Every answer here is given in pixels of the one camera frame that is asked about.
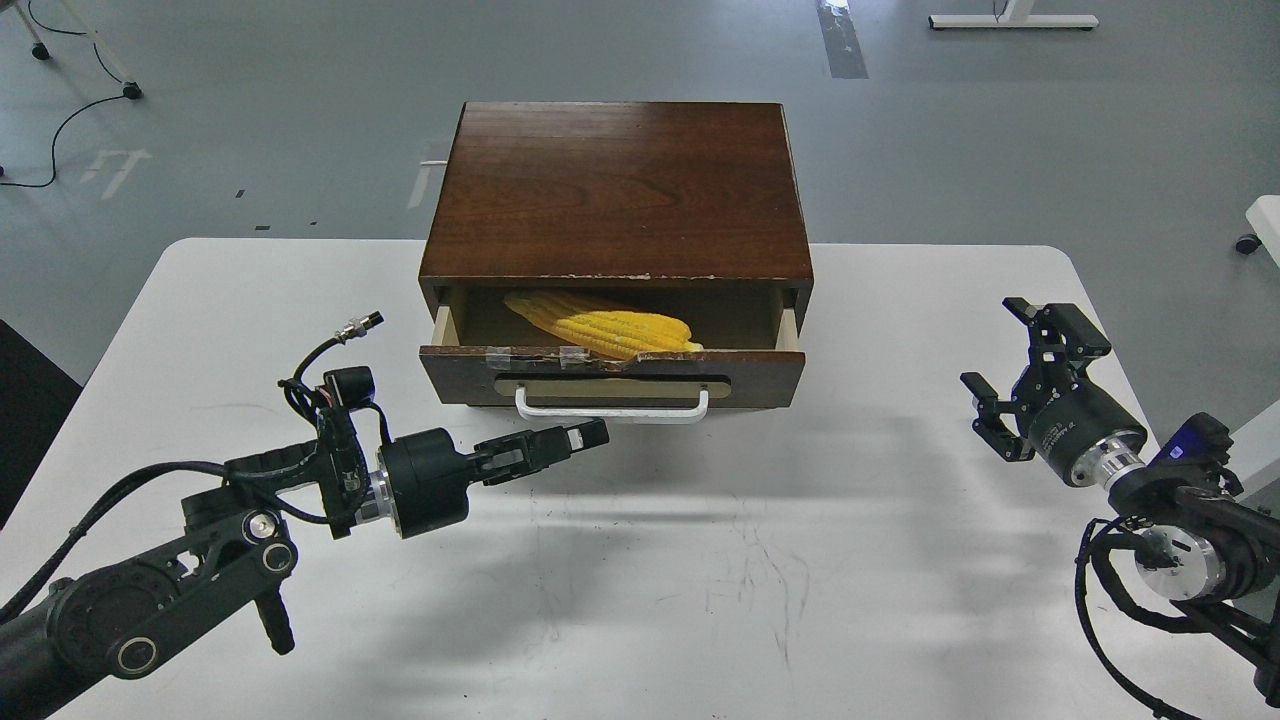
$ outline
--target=screw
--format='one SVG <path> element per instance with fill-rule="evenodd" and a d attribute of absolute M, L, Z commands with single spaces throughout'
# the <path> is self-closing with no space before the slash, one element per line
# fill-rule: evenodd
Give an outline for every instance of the screw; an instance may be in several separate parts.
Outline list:
<path fill-rule="evenodd" d="M 275 534 L 275 518 L 259 512 L 244 523 L 244 532 L 256 539 L 266 539 Z"/>

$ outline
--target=caster wheel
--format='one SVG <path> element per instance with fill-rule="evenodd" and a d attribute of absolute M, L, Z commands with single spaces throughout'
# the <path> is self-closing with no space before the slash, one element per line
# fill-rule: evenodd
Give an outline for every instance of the caster wheel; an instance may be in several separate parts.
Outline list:
<path fill-rule="evenodd" d="M 1242 234 L 1240 238 L 1235 241 L 1235 251 L 1240 255 L 1253 255 L 1253 251 L 1260 247 L 1262 247 L 1262 241 L 1253 233 Z"/>

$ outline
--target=wood grain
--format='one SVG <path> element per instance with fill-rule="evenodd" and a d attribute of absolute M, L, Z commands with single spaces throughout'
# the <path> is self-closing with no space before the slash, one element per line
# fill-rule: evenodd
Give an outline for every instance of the wood grain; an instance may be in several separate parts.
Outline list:
<path fill-rule="evenodd" d="M 813 284 L 781 105 L 468 102 L 421 277 L 436 287 Z"/>

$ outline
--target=silver joint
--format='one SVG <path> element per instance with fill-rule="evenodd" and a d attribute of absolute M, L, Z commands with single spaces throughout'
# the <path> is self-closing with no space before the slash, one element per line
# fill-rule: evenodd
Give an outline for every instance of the silver joint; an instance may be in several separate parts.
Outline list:
<path fill-rule="evenodd" d="M 275 518 L 266 512 L 251 515 L 244 520 L 244 539 L 250 542 L 264 541 L 275 534 L 276 527 Z"/>
<path fill-rule="evenodd" d="M 1066 475 L 1068 484 L 1078 488 L 1102 486 L 1102 489 L 1110 491 L 1120 478 L 1138 468 L 1146 468 L 1134 450 L 1140 445 L 1142 436 L 1133 430 L 1121 430 L 1102 438 L 1080 454 L 1071 465 L 1071 471 Z"/>
<path fill-rule="evenodd" d="M 1226 578 L 1226 564 L 1213 543 L 1174 525 L 1155 525 L 1142 537 L 1160 553 L 1174 560 L 1172 568 L 1144 568 L 1138 574 L 1147 587 L 1167 600 L 1196 600 L 1217 589 Z"/>
<path fill-rule="evenodd" d="M 396 512 L 396 496 L 392 493 L 390 477 L 387 469 L 381 468 L 383 456 L 378 454 L 378 470 L 369 474 L 369 491 L 365 493 L 365 502 L 356 511 L 356 524 L 372 523 L 381 518 L 390 518 L 396 523 L 396 532 L 399 533 L 399 515 Z"/>

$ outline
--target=desk leg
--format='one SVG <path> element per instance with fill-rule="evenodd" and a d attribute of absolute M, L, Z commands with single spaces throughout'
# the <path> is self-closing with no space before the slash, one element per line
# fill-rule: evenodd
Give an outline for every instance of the desk leg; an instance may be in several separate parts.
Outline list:
<path fill-rule="evenodd" d="M 929 15 L 929 27 L 933 29 L 1093 29 L 1098 27 L 1098 18 L 1094 15 L 1033 15 L 1032 6 L 1034 5 L 1036 0 L 1009 0 L 1009 5 L 998 18 L 996 15 Z"/>

